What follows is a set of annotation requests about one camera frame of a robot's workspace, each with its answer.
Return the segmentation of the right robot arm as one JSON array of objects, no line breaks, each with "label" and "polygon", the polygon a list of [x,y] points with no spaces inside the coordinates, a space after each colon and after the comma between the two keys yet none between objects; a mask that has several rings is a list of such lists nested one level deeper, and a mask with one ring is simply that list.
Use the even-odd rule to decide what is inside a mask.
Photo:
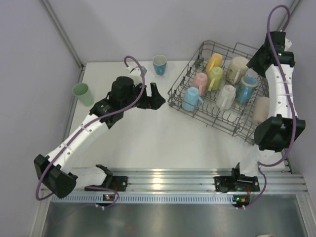
[{"label": "right robot arm", "polygon": [[286,159],[281,152],[289,152],[294,141],[306,127],[298,118],[293,102],[292,74],[294,54],[283,31],[268,31],[264,44],[247,64],[249,69],[267,79],[269,101],[261,106],[264,119],[254,131],[254,147],[232,168],[229,176],[215,177],[218,192],[263,192],[257,174],[263,167],[274,167]]}]

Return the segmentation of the pale yellow-green mug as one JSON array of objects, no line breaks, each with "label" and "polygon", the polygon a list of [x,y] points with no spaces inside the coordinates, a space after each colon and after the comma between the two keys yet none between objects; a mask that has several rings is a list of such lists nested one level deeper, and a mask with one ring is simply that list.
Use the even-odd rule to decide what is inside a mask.
[{"label": "pale yellow-green mug", "polygon": [[207,90],[218,90],[221,86],[224,70],[221,67],[214,67],[208,74]]}]

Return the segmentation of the yellow mug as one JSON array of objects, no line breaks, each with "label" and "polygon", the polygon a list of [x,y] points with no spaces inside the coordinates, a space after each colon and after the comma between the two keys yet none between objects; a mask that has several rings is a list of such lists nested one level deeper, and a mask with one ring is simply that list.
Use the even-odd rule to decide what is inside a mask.
[{"label": "yellow mug", "polygon": [[210,71],[214,68],[214,67],[221,67],[222,65],[222,60],[223,60],[223,56],[219,53],[213,53],[206,68],[205,71],[207,73],[210,73]]}]

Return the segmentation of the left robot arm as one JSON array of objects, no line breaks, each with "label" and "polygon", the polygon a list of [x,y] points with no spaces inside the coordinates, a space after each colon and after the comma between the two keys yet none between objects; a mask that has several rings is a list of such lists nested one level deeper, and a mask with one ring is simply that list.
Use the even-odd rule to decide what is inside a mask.
[{"label": "left robot arm", "polygon": [[61,145],[46,156],[35,158],[38,179],[58,198],[66,197],[75,188],[108,190],[113,182],[107,167],[97,164],[74,168],[73,165],[99,136],[123,118],[126,109],[157,110],[165,103],[157,85],[152,82],[150,87],[152,94],[148,96],[142,83],[135,85],[132,78],[118,77],[107,96],[93,105],[81,125]]}]

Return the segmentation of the white mug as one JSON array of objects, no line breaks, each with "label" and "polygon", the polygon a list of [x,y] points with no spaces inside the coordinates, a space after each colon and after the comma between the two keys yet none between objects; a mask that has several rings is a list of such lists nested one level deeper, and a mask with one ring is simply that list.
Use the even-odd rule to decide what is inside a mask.
[{"label": "white mug", "polygon": [[216,106],[220,110],[227,110],[229,109],[236,97],[236,88],[232,85],[225,85],[216,100]]}]

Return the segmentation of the light blue mug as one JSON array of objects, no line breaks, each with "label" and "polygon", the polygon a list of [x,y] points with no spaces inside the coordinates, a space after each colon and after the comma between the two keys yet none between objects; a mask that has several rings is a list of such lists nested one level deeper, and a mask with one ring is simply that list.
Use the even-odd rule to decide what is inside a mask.
[{"label": "light blue mug", "polygon": [[182,108],[192,112],[195,108],[202,109],[203,105],[204,101],[199,94],[199,90],[195,87],[187,89],[182,100]]}]

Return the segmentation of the blue butterfly mug orange inside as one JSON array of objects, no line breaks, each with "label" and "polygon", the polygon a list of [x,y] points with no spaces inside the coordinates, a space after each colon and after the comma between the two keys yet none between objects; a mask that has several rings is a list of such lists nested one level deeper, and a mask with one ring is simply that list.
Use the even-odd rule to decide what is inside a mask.
[{"label": "blue butterfly mug orange inside", "polygon": [[244,104],[246,103],[253,94],[255,87],[257,86],[257,79],[253,77],[243,77],[240,81],[238,91],[237,91],[237,100]]}]

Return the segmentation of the floral cream mug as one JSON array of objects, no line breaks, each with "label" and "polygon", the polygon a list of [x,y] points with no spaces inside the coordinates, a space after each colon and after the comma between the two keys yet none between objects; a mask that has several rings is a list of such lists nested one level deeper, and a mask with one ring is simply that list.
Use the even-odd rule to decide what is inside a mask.
[{"label": "floral cream mug", "polygon": [[226,80],[232,85],[237,84],[248,71],[247,63],[249,60],[242,56],[234,57],[226,73]]}]

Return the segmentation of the pink mug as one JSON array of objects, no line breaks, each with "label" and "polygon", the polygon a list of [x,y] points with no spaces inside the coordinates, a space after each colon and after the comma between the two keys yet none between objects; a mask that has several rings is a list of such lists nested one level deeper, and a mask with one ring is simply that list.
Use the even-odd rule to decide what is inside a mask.
[{"label": "pink mug", "polygon": [[205,94],[206,86],[208,84],[208,77],[205,73],[197,73],[192,82],[192,87],[198,89],[200,96]]}]

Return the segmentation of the beige tumbler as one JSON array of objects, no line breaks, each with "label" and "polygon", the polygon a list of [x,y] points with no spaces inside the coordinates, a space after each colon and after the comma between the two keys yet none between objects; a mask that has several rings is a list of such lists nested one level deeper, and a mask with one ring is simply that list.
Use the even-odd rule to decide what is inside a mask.
[{"label": "beige tumbler", "polygon": [[252,116],[252,122],[255,126],[263,123],[269,114],[270,101],[268,97],[257,97]]}]

